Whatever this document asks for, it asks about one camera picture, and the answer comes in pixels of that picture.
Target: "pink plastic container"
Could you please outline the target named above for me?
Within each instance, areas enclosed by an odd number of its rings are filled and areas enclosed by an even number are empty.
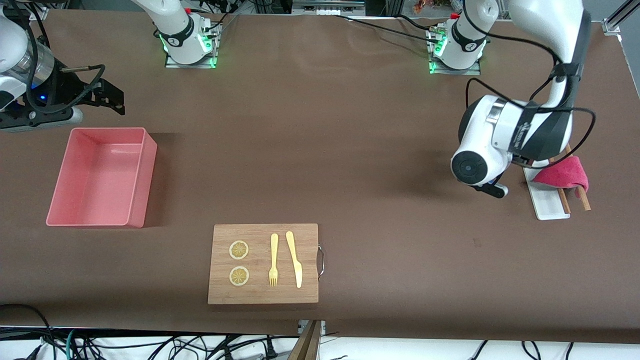
[[[47,225],[142,227],[156,150],[142,127],[71,130]]]

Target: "lemon slice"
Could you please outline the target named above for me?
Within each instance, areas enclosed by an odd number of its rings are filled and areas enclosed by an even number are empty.
[[[242,286],[249,281],[249,270],[247,270],[244,266],[236,266],[229,273],[229,281],[233,285]]]
[[[247,254],[249,254],[249,245],[244,241],[234,241],[229,247],[229,255],[236,260],[244,259]]]

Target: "pink cloth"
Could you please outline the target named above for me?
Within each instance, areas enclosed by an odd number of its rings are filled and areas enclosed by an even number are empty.
[[[589,179],[577,156],[571,156],[557,165],[540,170],[533,181],[562,189],[572,189],[582,185],[585,192],[589,190]],[[575,195],[580,197],[578,190],[575,191]]]

